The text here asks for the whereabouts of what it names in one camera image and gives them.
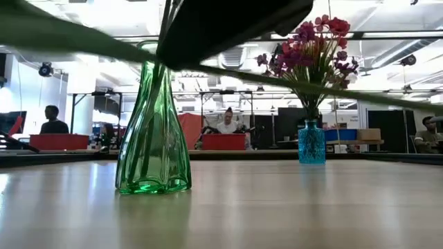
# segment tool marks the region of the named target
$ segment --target ceiling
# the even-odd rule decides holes
[[[127,0],[87,0],[86,3],[69,3],[69,0],[28,0],[37,7],[56,17],[97,28],[113,37],[124,39],[130,37],[158,35],[163,13],[162,0],[127,1]],[[414,6],[409,0],[330,0],[330,12],[333,17],[345,19],[351,23],[352,31],[423,31],[443,30],[441,9],[443,1],[419,0]],[[316,0],[314,9],[307,20],[329,13],[328,0]],[[238,68],[242,71],[261,73],[264,69],[257,66],[255,58],[262,53],[271,53],[275,48],[274,41],[252,41],[234,48],[220,56],[210,58],[204,63],[211,66]],[[443,42],[441,40],[365,40],[350,41],[348,54],[360,60],[364,71],[352,79],[351,89],[386,90],[401,89],[404,82],[416,89],[439,89],[443,83]],[[83,63],[80,55],[33,54],[20,51],[24,63],[38,64],[51,59],[55,68],[69,73],[74,63]],[[413,53],[417,58],[414,66],[396,65],[397,57]],[[140,77],[140,66],[100,58],[97,69],[99,77],[97,86],[113,88],[115,91],[136,92]],[[172,85],[175,92],[197,92],[219,89],[237,91],[256,90],[257,85],[242,82],[229,77],[200,75],[193,72],[176,73]],[[265,86],[266,91],[285,91]],[[416,101],[427,101],[435,93],[411,93],[399,97]],[[270,106],[287,106],[293,96],[287,94],[260,95],[264,98],[260,108]],[[224,109],[227,106],[239,109],[250,109],[248,101],[242,96],[213,96],[208,98],[205,109]],[[195,106],[199,110],[198,94],[177,95],[178,109]],[[131,110],[134,96],[125,97],[125,110]]]

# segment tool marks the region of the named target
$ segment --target red container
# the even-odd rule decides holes
[[[88,149],[89,137],[77,134],[31,135],[29,145],[40,150]]]
[[[244,150],[245,134],[205,134],[203,150]]]

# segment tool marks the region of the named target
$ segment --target ceiling duct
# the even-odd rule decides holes
[[[219,56],[219,63],[226,69],[240,69],[246,59],[245,47],[234,47],[223,52]]]
[[[441,30],[443,29],[443,18],[436,21],[433,25],[431,25],[431,30]],[[418,50],[425,48],[439,39],[418,39],[412,41],[403,41],[400,44],[397,44],[390,50],[384,52],[380,56],[377,56],[373,59],[371,63],[372,68],[381,68],[392,64],[394,62],[398,62],[399,60],[405,58],[408,55],[411,55]]]

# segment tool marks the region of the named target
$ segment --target flower bouquet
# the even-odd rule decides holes
[[[320,88],[346,89],[350,73],[356,73],[359,64],[348,58],[345,38],[350,30],[348,22],[327,15],[317,17],[315,23],[303,23],[296,34],[278,45],[271,58],[266,54],[257,58],[265,65],[265,75],[288,80],[294,85],[308,83]],[[298,133],[299,157],[303,163],[325,162],[323,130],[316,128],[318,106],[327,94],[305,93],[296,87],[292,91],[299,97],[306,111],[307,126]]]

